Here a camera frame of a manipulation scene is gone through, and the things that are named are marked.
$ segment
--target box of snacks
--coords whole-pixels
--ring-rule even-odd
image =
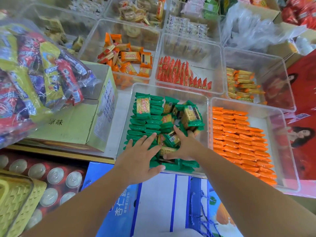
[[[159,85],[203,93],[225,92],[221,48],[201,40],[164,33],[159,46],[156,82]]]
[[[26,6],[18,16],[33,21],[46,36],[79,59],[81,47],[97,23],[78,12],[37,3]]]
[[[162,30],[170,0],[110,0],[105,18]]]
[[[83,47],[81,60],[110,65],[120,89],[149,83],[159,39],[160,32],[153,28],[101,19]]]
[[[216,153],[281,191],[299,190],[279,108],[216,97],[210,103],[210,146]]]
[[[128,140],[135,143],[143,135],[156,132],[151,147],[161,145],[162,148],[150,161],[150,167],[162,164],[166,166],[164,172],[205,178],[197,162],[164,160],[162,156],[176,151],[181,145],[173,125],[185,134],[187,130],[193,131],[196,139],[209,147],[207,118],[208,98],[201,94],[135,83],[117,156],[123,152]]]
[[[294,112],[296,105],[281,57],[224,48],[229,99],[278,107]]]

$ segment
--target cardboard box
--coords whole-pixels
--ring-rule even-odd
[[[286,31],[290,31],[290,30],[294,29],[295,27],[297,27],[296,25],[289,24],[289,23],[286,23],[286,22],[281,22],[280,23],[280,19],[279,19],[280,16],[278,16],[274,20],[274,23],[276,23],[276,24],[279,23],[281,25],[281,27],[283,28],[283,31],[285,31],[285,32]],[[316,44],[316,31],[315,30],[307,29],[307,31],[304,32],[300,36],[306,38],[312,44]],[[277,55],[277,56],[282,57],[284,59],[284,61],[285,61],[286,68],[289,68],[295,62],[297,62],[299,59],[301,59],[303,57],[303,55],[301,55],[299,53],[296,53],[291,48],[290,44],[287,43],[287,42],[281,43],[281,44],[278,44],[278,45],[269,46],[267,53],[270,54],[270,55]]]
[[[95,87],[82,88],[85,97],[82,103],[58,111],[20,143],[105,151],[118,92],[109,66],[84,63],[101,80],[101,83]]]
[[[258,7],[251,4],[244,4],[244,3],[242,3],[242,5],[245,8],[251,10],[253,14],[260,15],[261,20],[271,19],[273,21],[279,15],[280,8],[276,0],[265,0],[265,1],[269,8]],[[221,14],[226,15],[228,9],[237,2],[238,0],[221,0],[221,6],[220,6]]]

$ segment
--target black hair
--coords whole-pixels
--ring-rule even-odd
[[[303,138],[297,138],[292,144],[291,146],[293,148],[297,148],[300,147],[304,144],[306,144],[310,139],[312,139],[315,136],[315,130],[313,128],[310,127],[299,127],[299,126],[293,126],[292,127],[292,131],[294,132],[300,132],[300,131],[310,131],[310,135],[309,136],[304,136]]]
[[[293,78],[293,80],[290,80],[290,84],[293,84],[294,83],[294,81],[296,81],[296,79],[297,79],[297,77],[298,77],[298,74],[297,73],[291,73],[291,74],[289,74],[288,76],[289,76],[289,78],[290,78],[290,76],[291,75],[293,75],[294,76],[294,78]]]

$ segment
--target yellow plastic basket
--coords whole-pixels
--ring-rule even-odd
[[[17,237],[24,230],[47,184],[0,170],[0,237]]]

